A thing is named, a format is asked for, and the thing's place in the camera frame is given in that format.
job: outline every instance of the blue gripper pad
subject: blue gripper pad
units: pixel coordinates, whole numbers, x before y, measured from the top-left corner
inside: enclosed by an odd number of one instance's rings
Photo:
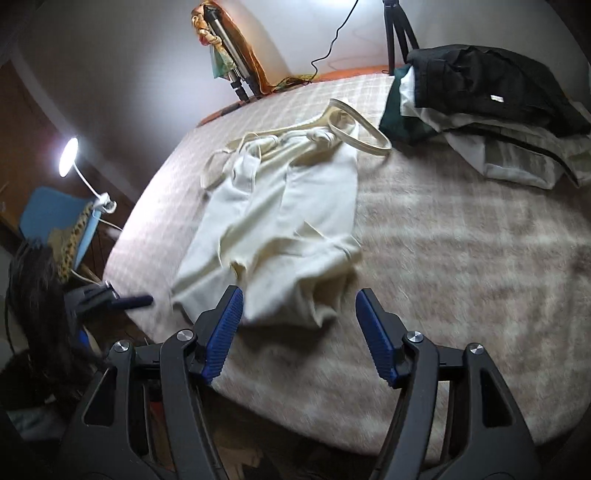
[[[201,371],[201,375],[208,384],[222,373],[223,364],[226,361],[234,334],[242,317],[243,303],[242,290],[236,288],[230,301],[223,308],[219,322],[207,342],[205,366]]]
[[[374,365],[378,371],[378,375],[388,382],[390,387],[393,387],[398,378],[395,367],[396,349],[384,330],[382,323],[379,321],[378,315],[368,298],[368,294],[372,295],[375,299],[373,292],[366,289],[361,290],[357,294],[357,298],[355,298],[357,321],[365,337],[365,343],[368,344],[369,352],[374,359]]]

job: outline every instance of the black tripod leg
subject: black tripod leg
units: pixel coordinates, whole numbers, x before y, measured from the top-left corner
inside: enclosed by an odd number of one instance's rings
[[[400,45],[402,60],[404,63],[406,63],[406,59],[408,57],[408,44],[406,41],[406,35],[404,34],[404,25],[402,24],[400,18],[401,12],[404,15],[404,12],[400,6],[392,7],[392,22],[394,23],[394,29],[396,30],[396,36],[398,37],[398,44]]]
[[[392,9],[389,5],[384,5],[384,22],[386,23],[386,42],[388,44],[388,75],[394,75],[394,21],[392,20]]]
[[[413,28],[410,26],[410,22],[408,21],[408,17],[406,16],[406,13],[402,9],[402,7],[399,6],[397,8],[396,14],[398,15],[398,18],[400,19],[400,24],[402,25],[402,29],[406,32],[406,35],[407,35],[408,40],[410,42],[410,46],[413,49],[420,48],[418,46],[417,37],[414,36]]]

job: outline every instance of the blue chair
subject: blue chair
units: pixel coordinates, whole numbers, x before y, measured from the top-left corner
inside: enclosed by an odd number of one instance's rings
[[[92,200],[79,199],[49,187],[39,187],[32,193],[21,215],[19,223],[21,233],[25,238],[39,238],[47,245],[50,232],[54,228],[64,229],[73,226],[86,204]],[[100,211],[94,210],[88,219],[86,230],[78,245],[74,270],[80,266],[82,257],[92,242],[100,214]]]

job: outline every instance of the desk lamp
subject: desk lamp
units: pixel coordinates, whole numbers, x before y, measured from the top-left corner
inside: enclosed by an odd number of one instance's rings
[[[78,155],[78,139],[73,137],[70,141],[66,144],[63,153],[60,157],[60,176],[65,177],[70,169],[74,167],[74,170],[82,179],[82,181],[86,184],[86,186],[90,189],[90,191],[95,195],[97,198],[95,200],[94,209],[100,210],[103,213],[113,213],[117,208],[117,202],[111,200],[108,193],[102,193],[99,195],[90,183],[84,178],[84,175],[78,170],[76,167],[76,156]]]

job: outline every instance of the white wall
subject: white wall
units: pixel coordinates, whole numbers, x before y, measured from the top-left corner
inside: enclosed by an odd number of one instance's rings
[[[86,157],[131,197],[189,129],[236,99],[226,81],[212,79],[209,51],[193,33],[190,12],[198,2],[48,0],[15,53],[17,70],[48,116],[64,134],[83,135]],[[310,60],[326,53],[353,0],[220,3],[277,82],[312,71]],[[564,90],[589,106],[587,61],[544,0],[402,5],[422,47],[517,51],[547,64]],[[382,1],[359,0],[320,71],[385,63]]]

